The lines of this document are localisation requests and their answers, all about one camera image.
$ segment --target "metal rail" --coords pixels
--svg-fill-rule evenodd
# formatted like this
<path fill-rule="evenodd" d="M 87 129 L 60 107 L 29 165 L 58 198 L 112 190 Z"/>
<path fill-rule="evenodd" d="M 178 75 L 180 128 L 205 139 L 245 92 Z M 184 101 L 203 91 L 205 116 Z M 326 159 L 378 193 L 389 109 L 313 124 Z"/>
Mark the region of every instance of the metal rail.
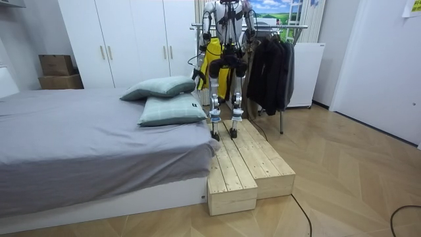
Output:
<path fill-rule="evenodd" d="M 242 25 L 242 26 L 243 26 L 242 31 L 245 31 L 244 28 L 246 28 L 247 25 Z M 195 33 L 196 33 L 197 51 L 199 51 L 199 37 L 200 37 L 201 28 L 202 28 L 202 24 L 191 23 L 190 30 L 196 31 Z M 296 29 L 297 31 L 294 34 L 294 40 L 293 40 L 293 45 L 295 46 L 298 39 L 300 38 L 301 32 L 304 29 L 307 29 L 309 27 L 308 26 L 294 26 L 294 25 L 255 24 L 255 28 L 260 32 L 276 32 L 279 29 Z M 216 30 L 216 27 L 214 24 L 211 24 L 210 30 Z M 283 111 L 281 111 L 281 114 L 280 114 L 280 134 L 284 134 L 284 112 Z"/>
<path fill-rule="evenodd" d="M 192 27 L 202 28 L 200 23 L 191 23 Z M 277 28 L 277 29 L 307 29 L 309 26 L 294 26 L 294 25 L 267 25 L 267 24 L 255 24 L 257 28 Z"/>

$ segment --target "white wardrobe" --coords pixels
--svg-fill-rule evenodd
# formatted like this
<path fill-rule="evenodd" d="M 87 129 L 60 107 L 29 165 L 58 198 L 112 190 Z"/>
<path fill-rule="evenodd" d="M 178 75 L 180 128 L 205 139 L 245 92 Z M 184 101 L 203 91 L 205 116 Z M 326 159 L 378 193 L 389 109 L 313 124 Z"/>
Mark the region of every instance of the white wardrobe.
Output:
<path fill-rule="evenodd" d="M 194 0 L 59 0 L 85 88 L 189 76 Z"/>

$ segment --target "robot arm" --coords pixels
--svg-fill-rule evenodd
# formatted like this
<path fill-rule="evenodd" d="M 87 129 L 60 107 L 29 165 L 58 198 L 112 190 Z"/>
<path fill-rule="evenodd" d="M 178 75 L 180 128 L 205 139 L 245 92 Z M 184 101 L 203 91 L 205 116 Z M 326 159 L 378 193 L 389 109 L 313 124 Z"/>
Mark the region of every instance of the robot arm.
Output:
<path fill-rule="evenodd" d="M 216 2 L 207 2 L 205 8 L 203 9 L 203 29 L 202 34 L 199 38 L 199 56 L 197 56 L 197 64 L 193 71 L 193 80 L 200 74 L 200 68 L 202 67 L 203 61 L 205 60 L 206 47 L 211 40 L 211 22 L 212 22 L 212 13 L 215 12 L 215 3 Z"/>

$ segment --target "pillow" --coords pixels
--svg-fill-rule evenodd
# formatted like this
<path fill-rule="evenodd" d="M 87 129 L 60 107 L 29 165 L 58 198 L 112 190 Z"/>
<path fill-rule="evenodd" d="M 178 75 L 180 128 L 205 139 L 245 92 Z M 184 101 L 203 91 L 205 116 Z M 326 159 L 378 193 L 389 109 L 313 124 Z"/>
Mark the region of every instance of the pillow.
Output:
<path fill-rule="evenodd" d="M 192 92 L 195 87 L 195 81 L 187 76 L 155 78 L 139 82 L 132 86 L 120 99 L 124 101 L 133 101 L 151 95 L 158 97 L 174 97 L 182 92 Z"/>
<path fill-rule="evenodd" d="M 205 120 L 206 114 L 200 102 L 191 93 L 181 93 L 176 97 L 148 97 L 140 116 L 140 126 L 164 126 L 185 124 Z"/>

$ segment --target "wooden plank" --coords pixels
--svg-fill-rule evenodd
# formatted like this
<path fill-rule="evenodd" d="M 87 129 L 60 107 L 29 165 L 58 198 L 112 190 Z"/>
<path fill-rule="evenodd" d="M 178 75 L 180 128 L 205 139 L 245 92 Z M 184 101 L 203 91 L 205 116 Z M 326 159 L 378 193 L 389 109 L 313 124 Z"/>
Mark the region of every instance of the wooden plank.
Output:
<path fill-rule="evenodd" d="M 226 135 L 224 133 L 224 138 L 226 136 L 228 136 L 225 139 L 231 140 L 231 137 L 228 134 L 228 130 L 229 130 L 231 124 L 229 123 L 229 120 L 224 121 L 224 124 L 226 125 Z M 234 144 L 237 146 L 238 151 L 240 152 L 241 156 L 243 157 L 243 160 L 245 161 L 245 164 L 249 168 L 250 173 L 253 176 L 253 178 L 256 179 L 256 178 L 267 177 L 265 171 L 262 169 L 262 167 L 260 167 L 259 162 L 250 154 L 248 145 L 245 143 L 243 137 L 240 136 L 240 131 L 238 131 L 237 138 L 234 139 Z"/>
<path fill-rule="evenodd" d="M 232 165 L 231 159 L 226 151 L 220 152 L 216 156 L 219 162 L 222 176 L 224 177 L 225 185 L 228 191 L 242 190 L 243 186 L 237 176 L 237 172 Z"/>
<path fill-rule="evenodd" d="M 249 153 L 250 156 L 252 156 L 259 163 L 259 166 L 265 173 L 265 177 L 279 176 L 280 173 L 276 167 L 272 164 L 272 162 L 270 162 L 270 159 L 266 156 L 266 154 L 259 147 L 258 143 L 254 141 L 253 137 L 248 133 L 242 124 L 242 122 L 237 124 L 237 136 L 245 141 L 248 149 L 246 152 Z"/>
<path fill-rule="evenodd" d="M 248 188 L 223 194 L 209 194 L 209 215 L 221 215 L 256 207 L 257 188 Z"/>
<path fill-rule="evenodd" d="M 227 192 L 224 177 L 219 166 L 218 159 L 212 158 L 210 163 L 210 173 L 208 176 L 208 189 L 210 194 Z"/>
<path fill-rule="evenodd" d="M 225 155 L 226 154 L 226 148 L 223 146 L 222 143 L 220 143 L 221 148 L 215 152 L 216 155 Z"/>
<path fill-rule="evenodd" d="M 218 131 L 220 134 L 221 142 L 224 145 L 232 144 L 233 146 L 235 146 L 225 126 L 221 126 L 220 128 L 218 128 Z M 241 157 L 237 147 L 235 147 L 234 149 L 227 149 L 227 152 L 243 188 L 257 187 L 255 179 L 251 175 L 247 165 L 244 163 L 244 160 Z"/>
<path fill-rule="evenodd" d="M 256 180 L 259 191 L 257 199 L 285 196 L 292 193 L 295 175 L 283 175 Z"/>
<path fill-rule="evenodd" d="M 282 159 L 282 157 L 275 151 L 275 149 L 259 134 L 259 131 L 248 121 L 243 120 L 243 127 L 252 135 L 253 139 L 257 141 L 258 146 L 262 149 L 264 154 L 271 160 L 281 175 L 295 174 L 291 167 Z"/>
<path fill-rule="evenodd" d="M 249 134 L 253 137 L 253 139 L 256 142 L 264 141 L 266 142 L 266 139 L 260 134 L 260 132 L 248 121 L 247 119 L 243 120 L 241 122 L 243 127 L 249 132 Z"/>

